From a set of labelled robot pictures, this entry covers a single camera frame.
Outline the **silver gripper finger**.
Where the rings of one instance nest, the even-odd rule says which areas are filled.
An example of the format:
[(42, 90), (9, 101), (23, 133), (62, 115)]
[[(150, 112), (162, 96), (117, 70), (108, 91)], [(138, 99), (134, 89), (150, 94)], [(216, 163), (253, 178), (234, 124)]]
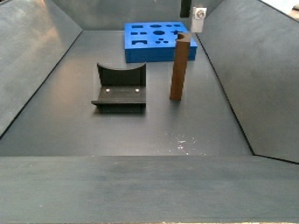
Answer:
[(186, 18), (190, 15), (190, 7), (192, 0), (181, 0), (180, 18)]
[(206, 16), (205, 8), (198, 8), (198, 7), (192, 8), (192, 14), (190, 14), (190, 31), (192, 32), (201, 32), (205, 16)]

